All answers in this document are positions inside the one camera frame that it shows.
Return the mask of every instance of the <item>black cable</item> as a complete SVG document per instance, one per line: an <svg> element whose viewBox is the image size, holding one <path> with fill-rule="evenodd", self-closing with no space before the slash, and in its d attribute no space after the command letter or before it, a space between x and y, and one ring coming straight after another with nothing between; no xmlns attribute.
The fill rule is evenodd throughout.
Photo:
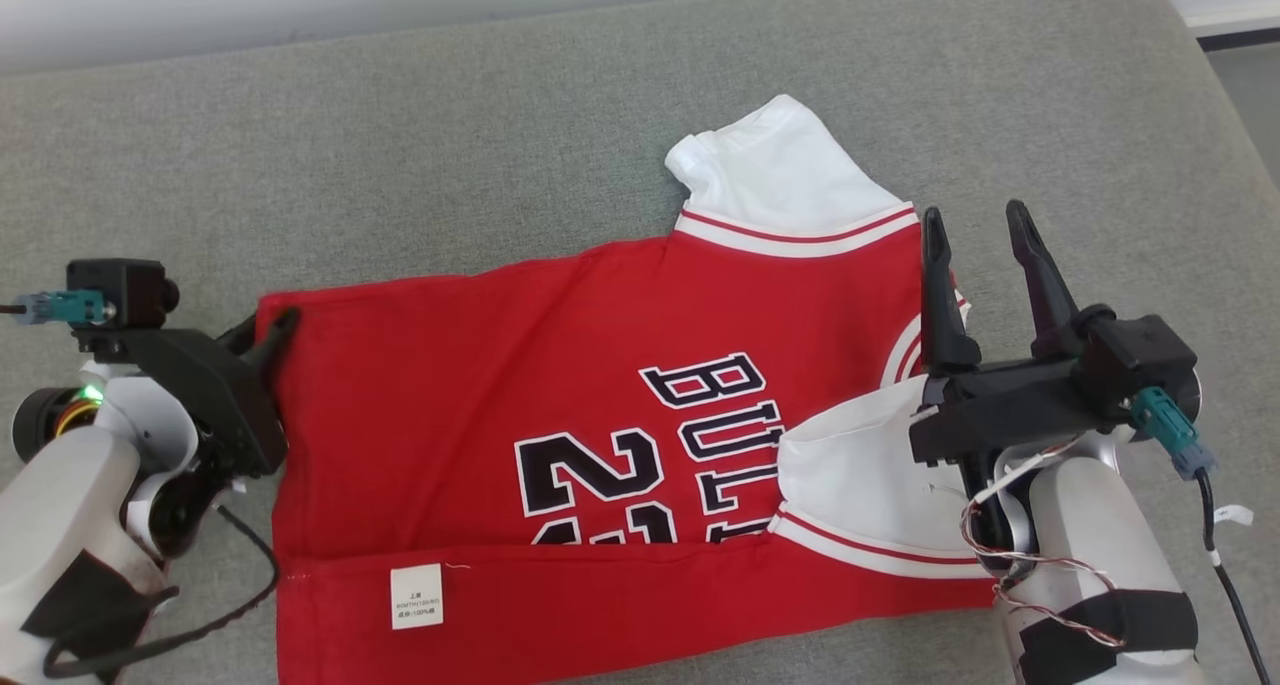
<svg viewBox="0 0 1280 685"><path fill-rule="evenodd" d="M1204 506L1204 549L1217 556L1217 548L1213 545L1213 487L1210 485L1208 472L1203 467L1196 471L1196 480L1199 483L1201 502ZM1244 648L1249 649L1249 659L1253 661L1253 670L1258 673L1258 681L1262 685L1271 685L1267 665L1262 662L1262 652L1258 649L1258 641L1253 639L1253 627L1249 626L1249 618L1244 616L1244 604L1240 603L1240 595L1235 592L1235 585L1226 574L1226 567L1222 566L1221 557L1215 557L1213 562L1213 572L1217 574L1222 589L1226 590L1226 599L1231 603L1235 622L1240 625L1240 634L1244 635Z"/></svg>
<svg viewBox="0 0 1280 685"><path fill-rule="evenodd" d="M260 538L260 535L257 535L257 533L255 533L251 529L251 526L244 525L244 522L241 519L232 515L232 512L228 508L218 506L215 510L218 511L218 515L221 515L224 519L227 519L228 522L232 524L234 529L239 530L241 534L248 538L250 542L252 542L253 545L257 547L257 549L261 549L262 554L266 556L268 562L271 563L271 583L268 584L268 586L264 588L261 593L253 595L252 599L250 599L247 603L243 603L241 607L210 622L210 625L197 627L196 630L188 630L186 633L172 635L169 638L151 640L150 643L145 643L142 645L125 648L123 650L116 650L114 653L108 653L100 657L68 661L68 662L56 662L58 657L61 656L63 652L67 649L67 640L72 639L74 635L87 630L101 627L109 622L123 620L124 617L136 616L140 612L150 612L151 608L155 608L160 603L178 595L178 588L165 588L164 590L160 590L159 593L155 593L147 597L146 599L140 600L133 607L123 608L120 611L111 612L106 616L83 622L82 625L78 625L69 633L64 633L59 638L55 638L54 643L49 648L49 653L45 656L45 677L49 677L50 680L60 680L64 677L81 677L84 675L95 675L99 672L111 672L124 666L133 665L136 662L141 662L147 658L154 658L156 656L168 653L169 650L180 648L187 643L193 643L196 640L200 640L205 635L209 635L211 631L227 627L229 624L239 620L241 617L244 616L244 613L247 613L252 608L257 607L259 603L265 600L266 597L271 594L271 590L275 590L275 585L280 580L280 563L275 561L275 554L271 552L271 547L266 544L266 542L264 542L262 538Z"/></svg>

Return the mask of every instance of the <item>red and white wire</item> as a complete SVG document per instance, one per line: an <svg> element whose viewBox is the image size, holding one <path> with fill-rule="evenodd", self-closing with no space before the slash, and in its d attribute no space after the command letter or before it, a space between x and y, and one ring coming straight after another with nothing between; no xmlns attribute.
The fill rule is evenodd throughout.
<svg viewBox="0 0 1280 685"><path fill-rule="evenodd" d="M969 504L965 506L964 512L960 516L960 536L964 538L964 542L966 544L969 544L969 548L973 548L974 553L988 557L998 557L1012 561L1034 562L1039 565L1051 565L1056 567L1069 567L1073 570L1079 570L1082 572L1088 572L1094 577L1097 577L1098 580L1101 580L1102 584L1106 585L1108 592L1116 590L1115 583L1110 577L1107 577L1106 572L1098 570L1097 567L1091 566L1087 562L1069 557L1043 557L1037 553L1023 553L1018 551L1001 551L1001 549L988 548L986 545L977 543L973 539L973 535L969 533L969 520L973 517L974 512L978 512L978 506L980 506L983 502L987 502L988 498L993 497L1000 490L1004 490L1015 480L1018 480L1020 476L1032 471L1046 460L1066 452L1069 448L1071 448L1071 446L1080 442L1082 437L1083 434L1075 435L1075 438L1071 438L1070 440L1059 443L1056 446L1051 446L1048 448L1043 448L1043 451L1037 453L1034 457L1029 457L1027 462L1010 470L1009 472L998 478L995 483L988 485L988 488L986 488L984 490L974 496L973 499L969 501ZM1012 611L1029 609L1033 612L1038 612L1044 617L1062 625L1064 627L1069 627L1071 630L1088 635L1089 639L1093 640L1094 643L1098 643L1107 648L1124 648L1125 645L1124 638L1117 638L1115 635L1111 635L1110 633L1106 633L1105 630L1093 627L1092 625L1084 625L1083 622L1076 622L1074 620L1062 617L1061 615L1059 615L1057 612L1046 606L1038 606L1037 603L1028 603L1025 600L1020 600L1010 595L1009 588L1011 588L1011 585L1012 584L1010 581L1010 576L1006 575L998 583L992 585L991 589L997 598L1009 603L1012 607Z"/></svg>

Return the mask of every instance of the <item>cable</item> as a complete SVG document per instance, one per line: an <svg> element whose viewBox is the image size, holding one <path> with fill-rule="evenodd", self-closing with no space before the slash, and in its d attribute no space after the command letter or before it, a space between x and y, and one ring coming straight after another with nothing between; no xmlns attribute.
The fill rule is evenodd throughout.
<svg viewBox="0 0 1280 685"><path fill-rule="evenodd" d="M54 423L55 438L60 438L60 435L67 433L68 425L70 425L73 420L77 420L78 416L86 415L87 412L96 412L100 406L101 406L100 402L90 399L76 401L72 405L67 406L67 410L64 410L63 414L59 415L58 420Z"/></svg>
<svg viewBox="0 0 1280 685"><path fill-rule="evenodd" d="M1201 503L1204 506L1204 549L1207 549L1210 558L1213 561L1213 572L1217 574L1222 589L1226 590L1226 599L1231 603L1235 622L1239 624L1240 634L1244 635L1244 648L1248 648L1249 659L1253 661L1253 671L1257 671L1258 681L1262 685L1271 685L1267 665L1262 662L1262 652L1258 650L1258 641L1253 639L1253 627L1249 626L1249 618L1244 616L1244 604L1240 603L1240 595L1235 592L1235 585L1226 574L1226 567L1222 566L1222 556L1217 553L1217 547L1213 544L1213 487L1208 481L1208 471L1203 467L1198 469L1196 471L1196 480L1201 487Z"/></svg>
<svg viewBox="0 0 1280 685"><path fill-rule="evenodd" d="M1065 440L1056 446L1043 448L1043 451L1036 453L1033 457L1029 457L1028 461L1023 462L1018 467L1006 471L1004 475L996 479L995 483L988 485L978 494L974 494L973 499L969 501L969 503L964 508L964 512L960 516L960 536L964 538L964 542L969 544L969 548L973 549L974 553L978 553L980 556L998 557L1012 561L1034 562L1039 565L1052 565L1059 567L1070 567L1073 570L1079 570L1082 572L1088 572L1093 575L1094 577L1102 581L1102 585L1106 586L1107 592L1116 590L1116 584L1110 577L1107 577L1106 572L1098 570L1097 567L1093 567L1087 562L1069 557L1043 557L1037 553L1023 553L1016 551L998 551L995 548L988 548L974 540L973 534L969 531L969 517L973 517L973 515L978 512L978 506L995 497L996 493L998 493L1000 490L1004 490L1005 488L1012 485L1020 476L1039 467L1041 463L1043 463L1046 460L1057 457L1061 453L1066 452L1068 449L1074 447L1075 443L1079 443L1080 438L1083 437L1084 434L1082 433L1079 435L1075 435L1070 440ZM1020 600L1009 594L1009 590L1014 585L1015 581L1012 577L1012 571L1010 571L1010 574L1005 575L995 585L992 585L991 589L997 598L1009 603L1014 611L1029 609L1033 612L1038 612L1044 617L1052 620L1053 622L1062 625L1064 627L1069 627L1071 630L1083 633L1091 640L1106 648L1120 649L1125 647L1126 639L1124 631L1120 631L1120 635L1112 635L1100 627L1093 627L1092 625L1084 625L1083 622L1076 622L1074 620L1062 617L1052 608L1038 606L1037 603L1029 603L1027 600ZM1123 617L1121 617L1121 627L1124 627Z"/></svg>
<svg viewBox="0 0 1280 685"><path fill-rule="evenodd" d="M209 635L210 633L214 633L215 630L221 630L223 627L227 627L229 624L239 620L241 617L244 616L244 613L247 613L252 608L257 607L259 603L265 600L266 597L271 594L271 590L275 589L276 583L279 583L280 580L280 563L275 561L275 554L271 553L271 547L266 544L266 542L264 542L262 538L260 538L260 535L251 529L251 526L246 525L241 519L232 515L232 512L228 508L218 506L215 510L218 511L218 515L221 515L228 522L230 522L230 525L234 529L239 530L241 534L248 538L250 542L252 542L253 545L257 547L257 549L260 549L264 556L266 556L268 562L271 563L271 581L266 585L266 588L261 590L261 593L253 595L252 599L250 599L247 603L243 603L241 607L210 622L210 625L197 627L196 630L188 630L187 633L180 633L178 635L172 635L169 638L151 640L150 643L145 643L142 645L134 645L132 648L125 648L123 650L116 650L114 653L108 653L100 657L79 659L79 661L56 662L58 657L61 656L63 652L67 649L68 645L67 641L73 639L76 635L92 629L99 629L101 626L120 621L127 617L133 617L141 612L150 612L160 603L178 595L178 588L165 588L164 590L160 590L159 593L148 595L147 598L132 604L132 607L96 617L87 622L82 622L82 625L77 625L70 631L64 633L58 638L54 638L54 643L50 645L49 653L45 656L45 677L49 677L50 680L60 680L64 677L82 677L84 675L95 675L99 672L111 672L124 666L133 665L136 662L141 662L147 658L154 658L159 654L164 654L168 653L169 650L186 645L187 643L193 643L196 640L200 640L201 638Z"/></svg>

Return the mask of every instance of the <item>gray fabric surface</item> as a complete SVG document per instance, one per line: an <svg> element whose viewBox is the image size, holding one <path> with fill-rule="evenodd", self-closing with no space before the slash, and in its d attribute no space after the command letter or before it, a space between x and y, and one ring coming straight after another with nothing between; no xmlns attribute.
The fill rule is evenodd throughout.
<svg viewBox="0 0 1280 685"><path fill-rule="evenodd" d="M216 330L266 289L654 236L682 201L667 149L780 92L878 183L943 209L988 356L1025 352L1032 332L1010 197L1033 207L1079 300L1165 312L1201 353L1220 497L1260 513L1219 542L1280 652L1280 609L1265 607L1280 597L1280 195L1164 0L694 0L0 79L0 283L29 292L58 287L73 257L155 257L183 287L175 324ZM5 343L4 408L78 365L56 328ZM1196 488L1156 447L1124 460L1196 603L1206 670L1248 681ZM0 481L17 467L5 447ZM269 530L273 497L255 483L233 507ZM156 635L266 577L216 519L173 575L184 595ZM273 644L269 603L128 680L266 682ZM859 622L599 681L928 679L1010 680L988 613Z"/></svg>

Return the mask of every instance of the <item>white tag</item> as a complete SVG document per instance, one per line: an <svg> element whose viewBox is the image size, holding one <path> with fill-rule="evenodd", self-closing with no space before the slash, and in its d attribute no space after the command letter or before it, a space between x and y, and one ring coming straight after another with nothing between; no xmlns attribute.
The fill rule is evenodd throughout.
<svg viewBox="0 0 1280 685"><path fill-rule="evenodd" d="M444 622L440 563L392 571L392 630Z"/></svg>
<svg viewBox="0 0 1280 685"><path fill-rule="evenodd" d="M1230 520L1240 525L1253 525L1253 511L1244 506L1222 506L1213 511L1213 522Z"/></svg>

